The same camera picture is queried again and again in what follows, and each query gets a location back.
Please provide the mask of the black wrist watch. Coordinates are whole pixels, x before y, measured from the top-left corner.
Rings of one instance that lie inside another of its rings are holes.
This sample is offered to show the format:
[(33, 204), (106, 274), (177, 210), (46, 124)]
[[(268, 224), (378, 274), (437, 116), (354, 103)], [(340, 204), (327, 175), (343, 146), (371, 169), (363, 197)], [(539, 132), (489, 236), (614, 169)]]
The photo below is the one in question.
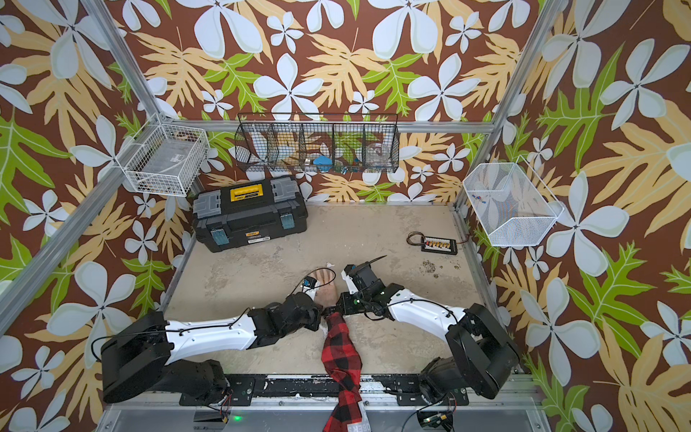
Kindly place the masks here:
[(327, 319), (327, 318), (329, 318), (331, 315), (333, 315), (333, 314), (335, 314), (335, 313), (340, 313), (340, 309), (339, 309), (337, 306), (330, 306), (330, 307), (325, 308), (325, 309), (322, 311), (321, 316), (322, 316), (324, 319)]

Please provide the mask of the person's bare hand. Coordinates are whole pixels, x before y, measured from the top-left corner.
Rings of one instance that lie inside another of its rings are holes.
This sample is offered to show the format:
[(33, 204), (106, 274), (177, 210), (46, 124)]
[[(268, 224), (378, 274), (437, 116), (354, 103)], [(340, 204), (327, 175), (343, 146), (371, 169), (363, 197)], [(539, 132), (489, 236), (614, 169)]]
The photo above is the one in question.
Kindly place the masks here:
[(311, 299), (321, 308), (335, 306), (338, 302), (338, 288), (335, 285), (337, 274), (332, 268), (324, 267), (309, 274), (316, 280), (315, 288), (305, 290)]

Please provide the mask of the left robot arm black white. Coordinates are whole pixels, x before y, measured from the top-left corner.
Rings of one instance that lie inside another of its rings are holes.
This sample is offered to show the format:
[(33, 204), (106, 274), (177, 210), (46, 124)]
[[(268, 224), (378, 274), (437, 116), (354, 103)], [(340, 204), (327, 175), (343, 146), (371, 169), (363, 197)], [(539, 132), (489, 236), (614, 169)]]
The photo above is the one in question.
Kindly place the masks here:
[(307, 293), (249, 308), (229, 320), (182, 322), (154, 311), (101, 347), (103, 399), (129, 401), (144, 392), (173, 392), (186, 403), (212, 405), (230, 394), (223, 367), (194, 356), (268, 347), (300, 329), (320, 327), (322, 308)]

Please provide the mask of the forearm in red plaid sleeve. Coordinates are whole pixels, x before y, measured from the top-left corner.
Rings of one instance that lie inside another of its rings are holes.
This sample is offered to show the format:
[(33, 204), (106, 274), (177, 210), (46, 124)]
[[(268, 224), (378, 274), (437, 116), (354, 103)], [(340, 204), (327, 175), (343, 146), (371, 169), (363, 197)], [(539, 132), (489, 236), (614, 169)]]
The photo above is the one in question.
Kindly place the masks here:
[(363, 366), (361, 356), (350, 338), (347, 323), (339, 312), (329, 314), (325, 321), (328, 332), (321, 361), (326, 373), (338, 385), (338, 403), (323, 430), (371, 431), (360, 394)]

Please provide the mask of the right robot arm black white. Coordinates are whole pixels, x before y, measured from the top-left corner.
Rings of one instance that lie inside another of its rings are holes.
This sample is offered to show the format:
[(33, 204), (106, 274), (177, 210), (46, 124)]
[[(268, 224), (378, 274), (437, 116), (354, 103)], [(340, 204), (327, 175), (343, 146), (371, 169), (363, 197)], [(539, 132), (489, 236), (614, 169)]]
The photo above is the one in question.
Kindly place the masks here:
[(400, 284), (386, 285), (372, 271), (371, 262), (346, 266), (341, 276), (348, 288), (337, 302), (337, 311), (343, 315), (372, 313), (422, 329), (447, 343), (451, 356), (433, 359), (419, 374), (425, 401), (439, 401), (450, 392), (467, 389), (493, 400), (518, 366), (518, 346), (485, 306), (452, 307)]

